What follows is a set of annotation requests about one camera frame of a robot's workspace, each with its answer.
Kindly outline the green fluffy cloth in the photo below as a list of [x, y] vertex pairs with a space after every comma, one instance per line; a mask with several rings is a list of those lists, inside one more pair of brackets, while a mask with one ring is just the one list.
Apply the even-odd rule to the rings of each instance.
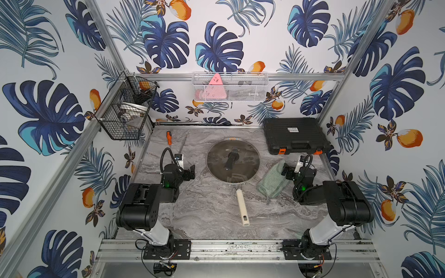
[[257, 190], [264, 195], [267, 200], [276, 198], [285, 187], [288, 186], [289, 180], [282, 175], [285, 167], [285, 160], [282, 159], [272, 166], [262, 180], [257, 184]]

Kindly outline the glass pot lid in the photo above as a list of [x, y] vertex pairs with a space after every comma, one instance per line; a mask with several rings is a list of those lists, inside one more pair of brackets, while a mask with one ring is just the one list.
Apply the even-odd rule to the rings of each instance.
[[242, 184], [259, 171], [261, 157], [257, 148], [239, 138], [215, 143], [207, 152], [206, 166], [211, 175], [227, 184]]

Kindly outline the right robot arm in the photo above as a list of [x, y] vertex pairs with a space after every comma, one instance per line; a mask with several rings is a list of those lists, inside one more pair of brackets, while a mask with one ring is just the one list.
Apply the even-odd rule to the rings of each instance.
[[293, 198], [301, 206], [326, 204], [328, 215], [307, 229], [301, 239], [285, 240], [282, 251], [287, 260], [331, 259], [329, 247], [342, 233], [373, 222], [374, 213], [368, 200], [353, 181], [324, 181], [314, 185], [316, 170], [308, 166], [284, 165], [281, 175], [294, 184]]

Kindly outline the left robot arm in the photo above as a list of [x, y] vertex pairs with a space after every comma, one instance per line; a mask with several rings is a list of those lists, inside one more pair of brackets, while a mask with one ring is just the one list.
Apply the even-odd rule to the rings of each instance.
[[147, 243], [143, 247], [144, 259], [171, 259], [180, 256], [180, 248], [171, 231], [158, 221], [161, 203], [174, 203], [180, 185], [195, 178], [195, 165], [183, 169], [174, 163], [161, 172], [159, 184], [132, 183], [118, 208], [117, 226], [137, 232]]

